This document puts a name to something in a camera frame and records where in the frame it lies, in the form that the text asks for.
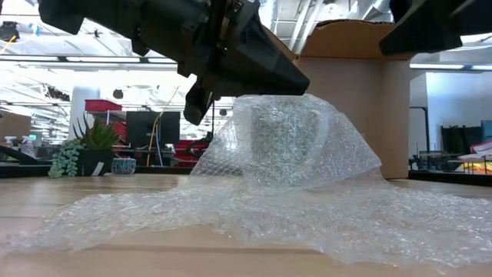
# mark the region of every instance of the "small ceramic pot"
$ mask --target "small ceramic pot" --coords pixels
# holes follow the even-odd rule
[[[133,174],[137,168],[137,160],[115,158],[111,164],[111,172],[115,174]]]

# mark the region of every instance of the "bubble wrap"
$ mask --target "bubble wrap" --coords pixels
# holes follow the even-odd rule
[[[492,203],[395,188],[347,117],[312,95],[244,96],[188,182],[93,195],[10,249],[83,249],[141,230],[209,225],[244,243],[301,244],[340,262],[492,261]]]

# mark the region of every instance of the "red box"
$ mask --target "red box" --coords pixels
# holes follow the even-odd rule
[[[121,105],[108,100],[85,100],[85,110],[87,112],[121,111],[122,109],[123,107]]]

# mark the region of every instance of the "trailing plant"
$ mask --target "trailing plant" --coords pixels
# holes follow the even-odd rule
[[[48,172],[48,176],[51,178],[60,178],[63,173],[67,173],[70,177],[77,175],[79,151],[84,149],[84,147],[85,144],[77,138],[63,142],[60,153],[53,155],[53,165]]]

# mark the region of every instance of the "potted plant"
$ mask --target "potted plant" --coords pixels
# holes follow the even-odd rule
[[[89,128],[84,117],[85,130],[78,122],[77,132],[72,126],[76,138],[64,142],[59,154],[54,155],[52,168],[48,175],[52,178],[60,178],[63,174],[68,176],[104,175],[111,169],[111,163],[115,157],[112,146],[119,140],[112,125],[103,125],[99,118],[94,120],[94,126]]]

